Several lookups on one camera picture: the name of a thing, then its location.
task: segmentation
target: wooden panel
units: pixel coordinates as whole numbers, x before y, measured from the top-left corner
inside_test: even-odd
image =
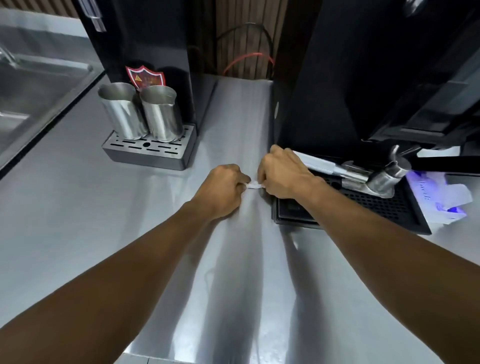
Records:
[[[217,36],[246,22],[263,24],[273,40],[275,58],[288,0],[215,1]],[[222,74],[234,59],[244,54],[260,52],[268,56],[269,51],[267,38],[259,27],[243,26],[218,42],[218,73]],[[267,77],[267,70],[268,58],[253,56],[237,62],[229,69],[227,76],[261,79]]]
[[[72,1],[74,0],[0,0],[0,5],[9,9],[78,18]]]

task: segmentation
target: stainless steel sink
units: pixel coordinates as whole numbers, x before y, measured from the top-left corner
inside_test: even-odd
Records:
[[[14,54],[0,60],[0,169],[103,71],[87,63]]]

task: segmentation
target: cord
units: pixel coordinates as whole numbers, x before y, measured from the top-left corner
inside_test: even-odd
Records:
[[[272,37],[270,36],[270,33],[268,33],[268,30],[264,27],[263,24],[257,24],[257,23],[252,23],[252,22],[246,22],[246,23],[243,23],[243,24],[240,24],[240,25],[237,25],[237,26],[234,26],[233,28],[230,28],[229,30],[223,32],[222,34],[220,34],[217,38],[216,38],[216,41],[217,41],[217,45],[218,45],[218,41],[220,39],[222,39],[224,36],[226,36],[227,34],[230,34],[231,32],[239,29],[239,28],[243,28],[244,26],[254,26],[254,27],[257,27],[259,29],[261,29],[261,31],[265,34],[266,38],[267,38],[267,43],[268,43],[268,54],[269,54],[269,57],[270,57],[270,61],[272,63],[272,65],[275,64],[275,62],[273,61],[273,40],[272,40]],[[270,67],[270,64],[268,66],[268,69],[267,69],[267,78],[270,78],[272,74],[272,69]]]
[[[266,54],[260,53],[260,52],[254,52],[254,53],[248,53],[244,54],[240,57],[235,58],[224,70],[223,70],[223,75],[227,73],[227,71],[237,62],[240,62],[241,60],[244,60],[247,57],[253,57],[253,56],[262,56],[262,57],[267,57],[272,66],[275,66],[275,61],[273,60],[272,57],[267,56]]]

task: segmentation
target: right hand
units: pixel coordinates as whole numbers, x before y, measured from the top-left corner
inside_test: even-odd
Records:
[[[269,194],[296,199],[312,182],[324,180],[314,176],[290,148],[272,145],[258,167],[258,182]]]

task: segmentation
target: black drip tray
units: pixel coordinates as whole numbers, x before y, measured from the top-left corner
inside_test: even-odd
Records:
[[[395,187],[395,196],[393,198],[380,198],[342,188],[341,177],[317,172],[313,173],[325,179],[330,186],[339,190],[341,194],[378,215],[417,234],[430,235],[432,233],[406,179],[403,179]],[[321,229],[307,210],[295,200],[279,200],[276,198],[273,209],[274,220],[278,224]]]

